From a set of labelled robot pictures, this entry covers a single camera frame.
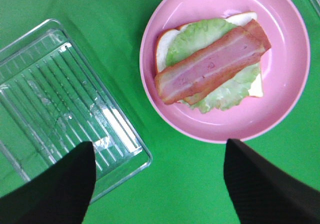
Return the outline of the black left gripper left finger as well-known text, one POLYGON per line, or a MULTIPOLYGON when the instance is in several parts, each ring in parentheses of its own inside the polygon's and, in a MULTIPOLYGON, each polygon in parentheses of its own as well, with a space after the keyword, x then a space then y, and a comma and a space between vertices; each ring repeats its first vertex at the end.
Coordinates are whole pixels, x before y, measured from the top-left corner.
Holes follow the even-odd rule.
POLYGON ((82 223, 96 183, 93 144, 80 143, 32 181, 1 197, 1 223, 82 223))

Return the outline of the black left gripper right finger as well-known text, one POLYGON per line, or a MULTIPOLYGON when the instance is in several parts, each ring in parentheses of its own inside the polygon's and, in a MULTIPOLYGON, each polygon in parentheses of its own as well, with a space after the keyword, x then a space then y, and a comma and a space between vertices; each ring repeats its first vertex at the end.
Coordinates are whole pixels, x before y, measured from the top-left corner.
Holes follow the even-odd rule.
POLYGON ((224 181, 241 223, 319 223, 320 192, 238 139, 228 139, 224 181))

